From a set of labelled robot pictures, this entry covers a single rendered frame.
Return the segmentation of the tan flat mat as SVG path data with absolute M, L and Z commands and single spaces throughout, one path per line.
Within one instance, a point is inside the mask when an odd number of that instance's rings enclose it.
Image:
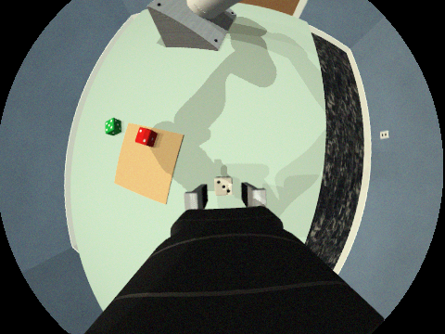
M 158 134 L 153 148 L 135 142 L 140 127 Z M 183 138 L 184 135 L 181 134 L 128 123 L 114 183 L 149 199 L 167 204 Z

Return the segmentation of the white die with black pips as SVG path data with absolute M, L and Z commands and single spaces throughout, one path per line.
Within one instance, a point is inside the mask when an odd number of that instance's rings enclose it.
M 233 195 L 233 178 L 231 176 L 215 177 L 214 186 L 216 196 Z

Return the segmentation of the green die with white pips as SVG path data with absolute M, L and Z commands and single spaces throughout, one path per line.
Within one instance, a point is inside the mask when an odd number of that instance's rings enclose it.
M 112 118 L 106 121 L 106 134 L 116 135 L 121 132 L 121 121 Z

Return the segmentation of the red die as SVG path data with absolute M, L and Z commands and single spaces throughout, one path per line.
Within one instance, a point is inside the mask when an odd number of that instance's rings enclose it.
M 157 135 L 158 134 L 156 132 L 154 132 L 150 129 L 140 127 L 138 130 L 135 142 L 153 148 L 156 138 L 157 138 Z

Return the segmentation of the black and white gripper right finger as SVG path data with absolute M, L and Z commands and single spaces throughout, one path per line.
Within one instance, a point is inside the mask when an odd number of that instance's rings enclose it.
M 266 207 L 266 189 L 256 188 L 248 182 L 241 183 L 242 201 L 246 207 L 264 206 Z

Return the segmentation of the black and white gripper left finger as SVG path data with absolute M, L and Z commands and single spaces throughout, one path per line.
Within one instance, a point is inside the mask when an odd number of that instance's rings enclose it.
M 208 186 L 203 184 L 195 188 L 193 191 L 184 193 L 184 208 L 191 209 L 205 209 L 208 203 Z

